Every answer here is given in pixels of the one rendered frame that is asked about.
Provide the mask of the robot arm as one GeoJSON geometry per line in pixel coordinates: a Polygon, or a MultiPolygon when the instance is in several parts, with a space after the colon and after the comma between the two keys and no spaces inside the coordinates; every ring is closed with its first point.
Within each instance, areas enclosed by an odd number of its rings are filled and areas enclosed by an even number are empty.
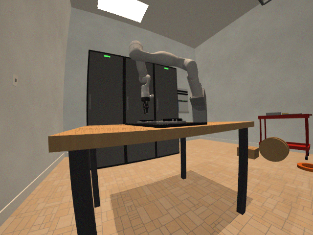
{"type": "Polygon", "coordinates": [[[187,80],[190,86],[192,96],[202,94],[202,87],[198,77],[198,68],[194,60],[177,57],[165,51],[148,53],[143,51],[143,46],[139,41],[132,41],[129,45],[129,57],[136,61],[137,70],[139,73],[139,82],[146,83],[141,86],[141,97],[154,98],[154,95],[149,94],[149,85],[151,77],[147,75],[147,70],[144,62],[160,64],[169,67],[178,67],[187,71],[187,80]],[[143,78],[142,78],[143,77],[143,78]]]}

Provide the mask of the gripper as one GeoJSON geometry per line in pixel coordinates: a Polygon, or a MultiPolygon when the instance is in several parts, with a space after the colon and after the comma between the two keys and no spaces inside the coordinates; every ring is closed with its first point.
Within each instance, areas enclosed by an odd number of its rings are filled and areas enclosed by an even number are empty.
{"type": "Polygon", "coordinates": [[[141,101],[144,102],[143,103],[144,114],[148,114],[148,108],[149,108],[148,101],[150,101],[150,98],[149,97],[142,97],[141,101]]]}

